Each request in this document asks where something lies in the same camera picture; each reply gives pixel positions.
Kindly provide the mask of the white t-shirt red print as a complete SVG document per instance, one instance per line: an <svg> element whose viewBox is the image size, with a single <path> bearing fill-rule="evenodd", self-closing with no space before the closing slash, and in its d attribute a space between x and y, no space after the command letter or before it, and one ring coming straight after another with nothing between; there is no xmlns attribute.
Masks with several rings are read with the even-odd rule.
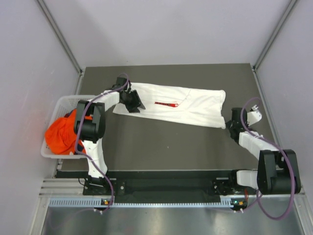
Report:
<svg viewBox="0 0 313 235"><path fill-rule="evenodd" d="M133 83L144 110L129 113L117 104L113 113L168 122L225 129L222 107L226 98L223 90L204 90L147 83Z"/></svg>

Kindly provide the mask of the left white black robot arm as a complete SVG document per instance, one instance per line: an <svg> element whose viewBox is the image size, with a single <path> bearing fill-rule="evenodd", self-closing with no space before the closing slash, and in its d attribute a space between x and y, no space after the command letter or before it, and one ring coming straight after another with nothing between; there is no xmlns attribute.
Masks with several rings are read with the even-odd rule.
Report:
<svg viewBox="0 0 313 235"><path fill-rule="evenodd" d="M88 183L100 194L110 191L112 183L107 177L108 167L102 149L102 139L106 130L105 112L111 107L122 104L128 113L145 110L139 94L132 90L128 76L123 73L116 83L91 100L80 100L76 107L74 133L76 134L75 152L88 160Z"/></svg>

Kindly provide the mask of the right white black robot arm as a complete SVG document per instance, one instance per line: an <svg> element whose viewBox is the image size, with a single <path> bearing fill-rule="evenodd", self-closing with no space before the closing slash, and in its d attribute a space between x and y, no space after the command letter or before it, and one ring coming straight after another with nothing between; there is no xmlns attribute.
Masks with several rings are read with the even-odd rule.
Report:
<svg viewBox="0 0 313 235"><path fill-rule="evenodd" d="M262 119L257 107L247 112L232 108L231 119L226 123L230 137L258 160L256 170L232 170L228 188L232 193L241 193L246 187L259 190L263 195L298 194L301 180L296 153L291 149L279 150L254 131L250 126Z"/></svg>

